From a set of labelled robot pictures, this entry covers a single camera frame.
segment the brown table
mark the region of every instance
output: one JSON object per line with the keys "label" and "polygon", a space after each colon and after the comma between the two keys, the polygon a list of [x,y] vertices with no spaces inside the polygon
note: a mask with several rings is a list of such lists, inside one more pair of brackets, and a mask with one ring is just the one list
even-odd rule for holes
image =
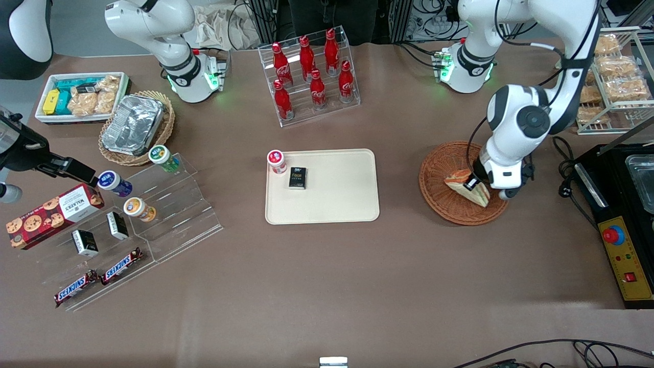
{"label": "brown table", "polygon": [[[133,91],[159,90],[177,112],[172,151],[225,230],[80,312],[55,310],[37,265],[0,247],[0,361],[13,367],[450,367],[526,340],[604,339],[651,350],[654,311],[623,310],[596,231],[558,196],[560,157],[547,139],[536,181],[495,222],[459,227],[435,214],[417,183],[436,145],[467,139],[492,93],[536,84],[556,55],[504,45],[492,79],[457,94],[393,46],[354,48],[362,105],[281,129],[255,52],[236,52],[226,90],[191,105],[159,78],[152,56],[57,57],[48,73],[125,71]],[[101,126],[45,126],[52,149],[97,170]],[[478,142],[489,137],[483,128]],[[611,136],[562,134],[577,155]],[[265,154],[273,148],[371,149],[381,214],[371,223],[272,226],[264,219]],[[8,221],[74,185],[10,174],[25,198]],[[567,344],[506,354],[580,364]],[[622,364],[646,363],[621,354]]]}

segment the wicker basket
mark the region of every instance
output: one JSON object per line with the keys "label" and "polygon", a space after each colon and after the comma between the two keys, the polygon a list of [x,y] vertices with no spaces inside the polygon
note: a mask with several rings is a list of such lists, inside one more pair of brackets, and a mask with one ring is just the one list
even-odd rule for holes
{"label": "wicker basket", "polygon": [[[466,169],[466,141],[453,141],[436,147],[420,167],[420,191],[429,206],[444,219],[459,225],[482,225],[496,219],[507,206],[499,191],[489,188],[490,200],[484,208],[453,191],[443,181],[457,170]],[[470,159],[479,156],[481,146],[470,146]]]}
{"label": "wicker basket", "polygon": [[[163,119],[159,124],[159,128],[157,129],[157,132],[154,134],[154,139],[152,140],[150,146],[164,144],[168,140],[168,138],[170,138],[170,135],[173,133],[173,125],[175,125],[175,112],[173,110],[173,106],[170,100],[164,94],[155,91],[142,91],[142,92],[136,92],[134,94],[137,96],[154,98],[156,100],[161,101],[165,106]],[[148,158],[148,153],[145,153],[145,155],[141,155],[141,156],[129,156],[129,155],[125,155],[124,153],[111,152],[110,150],[106,149],[102,145],[102,134],[105,133],[105,130],[107,129],[109,124],[111,124],[113,119],[114,119],[114,114],[112,113],[111,116],[109,117],[109,120],[107,120],[105,125],[102,127],[102,131],[100,131],[100,138],[98,139],[97,143],[100,146],[100,152],[102,152],[102,155],[107,160],[111,162],[115,162],[117,164],[121,164],[123,166],[140,166],[150,162],[150,159]]]}

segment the red switch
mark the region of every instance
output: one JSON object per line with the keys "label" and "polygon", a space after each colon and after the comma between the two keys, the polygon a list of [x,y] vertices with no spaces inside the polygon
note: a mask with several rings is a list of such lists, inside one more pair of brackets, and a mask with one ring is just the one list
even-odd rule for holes
{"label": "red switch", "polygon": [[602,238],[609,244],[620,246],[625,242],[625,232],[620,227],[613,225],[602,231]]}

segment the red bottle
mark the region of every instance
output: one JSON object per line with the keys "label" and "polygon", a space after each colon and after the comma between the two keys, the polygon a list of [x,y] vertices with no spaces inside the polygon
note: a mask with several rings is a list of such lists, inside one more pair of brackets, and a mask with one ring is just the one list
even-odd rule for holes
{"label": "red bottle", "polygon": [[292,86],[293,76],[290,74],[290,65],[288,64],[286,55],[282,52],[282,46],[279,42],[273,43],[273,53],[273,66],[275,67],[277,78],[284,83],[284,87]]}
{"label": "red bottle", "polygon": [[327,96],[325,96],[325,84],[320,79],[320,71],[314,69],[311,72],[311,101],[313,108],[322,110],[327,107]]}
{"label": "red bottle", "polygon": [[327,74],[331,77],[338,75],[340,60],[338,57],[338,43],[333,28],[327,29],[327,42],[325,42],[325,60],[327,61]]}
{"label": "red bottle", "polygon": [[316,69],[316,59],[313,57],[313,50],[309,46],[307,36],[300,37],[300,65],[302,66],[302,78],[305,82],[311,83],[311,71]]}
{"label": "red bottle", "polygon": [[341,90],[341,102],[350,103],[354,99],[354,77],[350,71],[350,62],[345,60],[341,64],[341,75],[338,76],[338,88]]}
{"label": "red bottle", "polygon": [[293,108],[290,105],[290,96],[284,89],[284,83],[279,79],[276,79],[275,82],[273,82],[273,86],[275,87],[275,105],[277,105],[279,117],[282,120],[293,119],[295,114],[293,114]]}

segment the walkers cookie box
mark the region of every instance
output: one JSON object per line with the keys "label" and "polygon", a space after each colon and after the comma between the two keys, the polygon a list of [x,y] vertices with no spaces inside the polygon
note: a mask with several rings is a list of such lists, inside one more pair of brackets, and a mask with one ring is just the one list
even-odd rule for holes
{"label": "walkers cookie box", "polygon": [[104,206],[99,192],[86,184],[54,197],[7,223],[11,246],[29,249]]}

